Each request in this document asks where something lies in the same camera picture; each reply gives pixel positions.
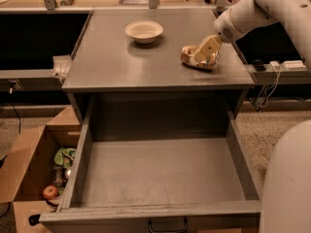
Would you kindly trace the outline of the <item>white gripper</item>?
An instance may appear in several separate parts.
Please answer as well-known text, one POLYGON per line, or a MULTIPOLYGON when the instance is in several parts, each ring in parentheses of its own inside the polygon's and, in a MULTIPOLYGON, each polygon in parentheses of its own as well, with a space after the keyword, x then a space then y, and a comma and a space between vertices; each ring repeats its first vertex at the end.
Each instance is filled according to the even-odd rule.
POLYGON ((193 53, 193 59, 196 62, 205 61, 210 56, 208 60, 209 70, 214 70, 217 67, 220 57, 217 51, 221 48, 223 42, 232 43, 244 36, 234 25, 230 13, 231 9, 227 9, 217 17, 213 26, 213 30, 217 35, 205 38, 193 53))

